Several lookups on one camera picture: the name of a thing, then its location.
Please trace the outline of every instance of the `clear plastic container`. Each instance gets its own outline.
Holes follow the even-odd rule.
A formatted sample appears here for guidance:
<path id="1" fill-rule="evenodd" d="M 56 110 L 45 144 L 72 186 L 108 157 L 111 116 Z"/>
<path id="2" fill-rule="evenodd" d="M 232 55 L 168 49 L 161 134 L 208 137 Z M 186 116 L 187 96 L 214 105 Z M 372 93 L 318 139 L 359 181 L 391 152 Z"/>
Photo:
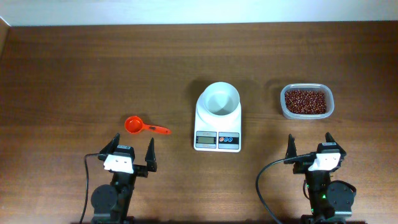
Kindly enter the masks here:
<path id="1" fill-rule="evenodd" d="M 312 90 L 321 91 L 325 94 L 326 101 L 326 113 L 324 114 L 296 114 L 290 112 L 286 108 L 285 93 L 287 91 L 293 90 Z M 322 84 L 315 83 L 296 83 L 285 86 L 285 88 L 280 93 L 280 105 L 282 106 L 282 111 L 287 119 L 323 119 L 329 117 L 333 110 L 335 109 L 335 102 L 333 101 L 333 95 L 330 89 Z"/>

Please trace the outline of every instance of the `wire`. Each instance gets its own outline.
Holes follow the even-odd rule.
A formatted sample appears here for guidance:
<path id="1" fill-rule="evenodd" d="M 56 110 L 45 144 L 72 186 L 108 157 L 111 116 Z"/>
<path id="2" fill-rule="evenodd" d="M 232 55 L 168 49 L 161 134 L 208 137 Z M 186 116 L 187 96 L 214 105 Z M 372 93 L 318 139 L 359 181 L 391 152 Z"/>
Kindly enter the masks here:
<path id="1" fill-rule="evenodd" d="M 307 183 L 307 180 L 304 180 L 304 183 L 303 183 L 303 193 L 304 193 L 304 196 L 305 196 L 308 200 L 310 200 L 310 198 L 307 196 L 307 191 L 305 190 L 306 183 Z"/>
<path id="2" fill-rule="evenodd" d="M 104 154 L 100 153 L 92 153 L 92 154 L 87 154 L 85 155 L 85 167 L 86 167 L 86 200 L 85 200 L 85 206 L 83 207 L 83 212 L 81 213 L 81 218 L 79 224 L 83 222 L 83 218 L 85 217 L 86 213 L 86 208 L 87 208 L 87 200 L 88 200 L 88 167 L 87 167 L 87 157 L 91 156 L 104 156 Z"/>
<path id="3" fill-rule="evenodd" d="M 264 168 L 262 168 L 262 170 L 260 171 L 260 173 L 257 175 L 257 178 L 256 178 L 256 190 L 257 190 L 257 194 L 259 195 L 260 201 L 261 201 L 261 203 L 263 204 L 263 206 L 266 208 L 266 210 L 269 212 L 269 214 L 271 215 L 271 217 L 272 217 L 272 218 L 275 220 L 275 222 L 277 222 L 278 224 L 283 224 L 283 223 L 282 223 L 282 222 L 275 216 L 275 214 L 269 209 L 268 205 L 266 204 L 266 202 L 264 201 L 263 197 L 261 196 L 260 189 L 259 189 L 259 179 L 260 179 L 260 176 L 261 176 L 261 174 L 262 174 L 266 169 L 268 169 L 270 166 L 273 166 L 273 165 L 278 164 L 278 163 L 280 163 L 280 162 L 291 161 L 291 160 L 294 160 L 294 159 L 299 159 L 299 158 L 309 157 L 309 156 L 311 156 L 311 154 L 304 154 L 304 155 L 301 155 L 301 156 L 291 157 L 291 158 L 288 158 L 288 159 L 279 159 L 278 161 L 274 161 L 274 162 L 271 162 L 270 164 L 266 165 Z"/>

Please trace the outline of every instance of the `kitchen scale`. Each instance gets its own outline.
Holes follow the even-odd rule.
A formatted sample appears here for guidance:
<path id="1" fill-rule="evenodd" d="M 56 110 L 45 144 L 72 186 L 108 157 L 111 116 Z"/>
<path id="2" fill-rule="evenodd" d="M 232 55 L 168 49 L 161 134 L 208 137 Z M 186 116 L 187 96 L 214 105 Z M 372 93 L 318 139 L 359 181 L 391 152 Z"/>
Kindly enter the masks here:
<path id="1" fill-rule="evenodd" d="M 239 152 L 242 107 L 239 93 L 229 83 L 217 82 L 199 96 L 193 147 L 197 151 Z"/>

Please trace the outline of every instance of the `red measuring spoon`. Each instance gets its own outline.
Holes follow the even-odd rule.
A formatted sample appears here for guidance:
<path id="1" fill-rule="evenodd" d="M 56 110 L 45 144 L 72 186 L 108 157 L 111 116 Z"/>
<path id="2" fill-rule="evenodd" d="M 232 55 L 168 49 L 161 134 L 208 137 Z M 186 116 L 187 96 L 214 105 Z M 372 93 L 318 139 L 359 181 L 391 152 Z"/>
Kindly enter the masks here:
<path id="1" fill-rule="evenodd" d="M 159 134 L 171 134 L 172 133 L 167 128 L 144 124 L 144 122 L 142 122 L 141 118 L 139 118 L 138 116 L 129 117 L 126 120 L 126 122 L 124 122 L 124 127 L 126 128 L 126 131 L 128 131 L 131 134 L 138 134 L 143 129 L 153 131 L 153 132 L 159 133 Z"/>

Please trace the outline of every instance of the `bean pile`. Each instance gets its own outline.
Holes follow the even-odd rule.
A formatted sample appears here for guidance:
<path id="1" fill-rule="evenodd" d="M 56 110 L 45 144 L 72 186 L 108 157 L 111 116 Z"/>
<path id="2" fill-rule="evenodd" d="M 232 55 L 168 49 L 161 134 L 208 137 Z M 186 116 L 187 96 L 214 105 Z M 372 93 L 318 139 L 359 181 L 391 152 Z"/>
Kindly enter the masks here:
<path id="1" fill-rule="evenodd" d="M 326 113 L 325 94 L 320 91 L 288 91 L 285 93 L 285 102 L 287 109 L 292 113 Z"/>

